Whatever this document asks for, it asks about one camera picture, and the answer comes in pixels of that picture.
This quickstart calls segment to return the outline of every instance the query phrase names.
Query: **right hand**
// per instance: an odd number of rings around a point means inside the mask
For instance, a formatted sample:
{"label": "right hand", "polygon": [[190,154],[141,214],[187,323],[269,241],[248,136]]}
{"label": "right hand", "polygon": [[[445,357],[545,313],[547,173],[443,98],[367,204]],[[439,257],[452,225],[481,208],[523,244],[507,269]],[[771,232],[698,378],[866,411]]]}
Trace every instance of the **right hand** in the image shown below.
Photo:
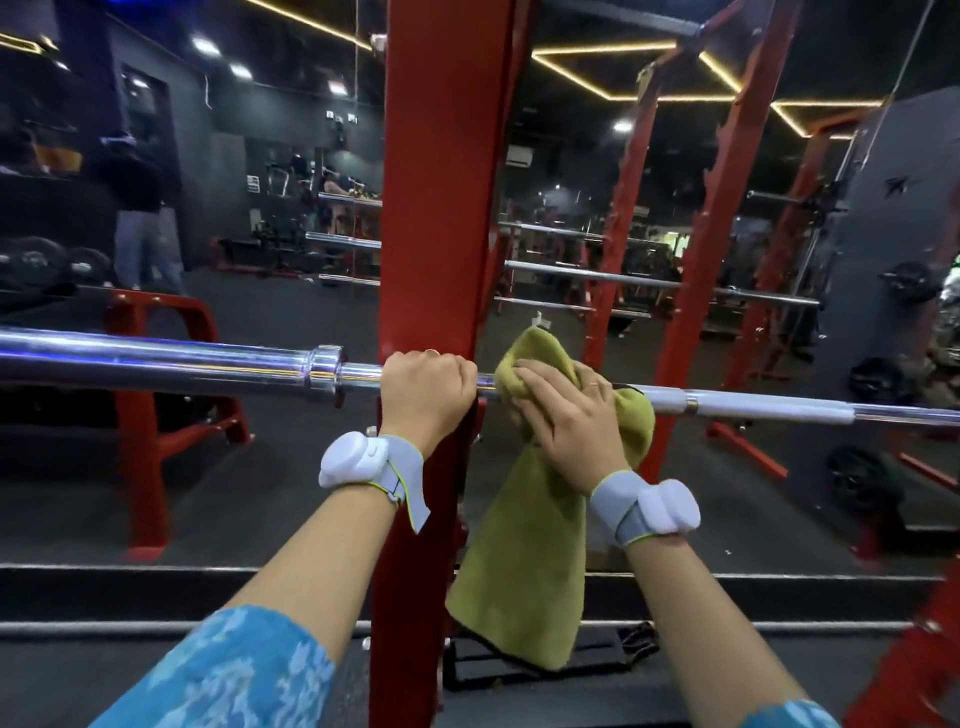
{"label": "right hand", "polygon": [[583,391],[550,365],[519,359],[516,375],[533,399],[515,404],[558,473],[589,497],[605,477],[631,467],[623,453],[613,386],[590,367],[573,366]]}

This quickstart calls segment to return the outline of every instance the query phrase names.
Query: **hand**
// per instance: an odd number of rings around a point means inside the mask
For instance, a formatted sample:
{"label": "hand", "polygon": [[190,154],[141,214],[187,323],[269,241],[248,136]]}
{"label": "hand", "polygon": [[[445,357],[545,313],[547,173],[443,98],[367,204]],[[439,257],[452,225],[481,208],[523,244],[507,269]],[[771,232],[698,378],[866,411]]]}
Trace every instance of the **hand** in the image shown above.
{"label": "hand", "polygon": [[574,367],[583,391],[548,364],[519,359],[516,375],[533,398],[516,405],[553,466],[589,497],[607,475],[631,467],[623,454],[613,386],[584,364]]}
{"label": "hand", "polygon": [[462,356],[396,352],[383,365],[381,435],[413,443],[426,460],[477,396],[477,365]]}

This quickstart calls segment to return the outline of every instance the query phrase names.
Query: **dumbbell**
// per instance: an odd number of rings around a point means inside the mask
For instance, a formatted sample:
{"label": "dumbbell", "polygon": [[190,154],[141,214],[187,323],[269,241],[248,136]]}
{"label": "dumbbell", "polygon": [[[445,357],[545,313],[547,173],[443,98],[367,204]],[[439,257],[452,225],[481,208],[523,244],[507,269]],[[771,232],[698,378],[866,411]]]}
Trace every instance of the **dumbbell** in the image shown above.
{"label": "dumbbell", "polygon": [[0,239],[0,278],[22,290],[42,291],[58,283],[103,285],[112,265],[92,248],[67,252],[60,243],[31,236]]}

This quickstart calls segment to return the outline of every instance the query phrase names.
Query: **gray wrist strap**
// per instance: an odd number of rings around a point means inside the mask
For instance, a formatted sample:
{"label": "gray wrist strap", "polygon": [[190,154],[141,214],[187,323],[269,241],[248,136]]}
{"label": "gray wrist strap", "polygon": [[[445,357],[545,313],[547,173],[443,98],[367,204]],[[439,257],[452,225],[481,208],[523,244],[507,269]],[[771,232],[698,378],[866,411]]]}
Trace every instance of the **gray wrist strap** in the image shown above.
{"label": "gray wrist strap", "polygon": [[423,499],[423,456],[401,437],[381,437],[390,443],[390,453],[387,466],[377,482],[395,500],[406,501],[410,525],[414,533],[420,533],[430,516],[430,509]]}

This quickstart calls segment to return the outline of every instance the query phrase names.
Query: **weight plate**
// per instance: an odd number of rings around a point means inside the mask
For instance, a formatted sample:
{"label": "weight plate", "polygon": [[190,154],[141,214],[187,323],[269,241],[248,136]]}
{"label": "weight plate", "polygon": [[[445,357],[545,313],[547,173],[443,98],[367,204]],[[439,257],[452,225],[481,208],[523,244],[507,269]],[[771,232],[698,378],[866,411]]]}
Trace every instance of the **weight plate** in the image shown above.
{"label": "weight plate", "polygon": [[941,290],[933,279],[933,271],[915,260],[898,263],[882,277],[890,287],[890,295],[900,303],[926,303],[935,299]]}
{"label": "weight plate", "polygon": [[79,285],[103,285],[110,279],[113,263],[93,248],[72,248],[68,277]]}
{"label": "weight plate", "polygon": [[830,489],[837,502],[857,513],[882,513],[903,501],[903,489],[883,461],[862,448],[843,445],[827,457]]}
{"label": "weight plate", "polygon": [[23,288],[43,290],[60,283],[66,266],[66,251],[60,243],[45,237],[13,241],[10,276]]}
{"label": "weight plate", "polygon": [[847,386],[858,401],[873,404],[910,404],[920,395],[917,382],[897,362],[872,356],[853,367]]}

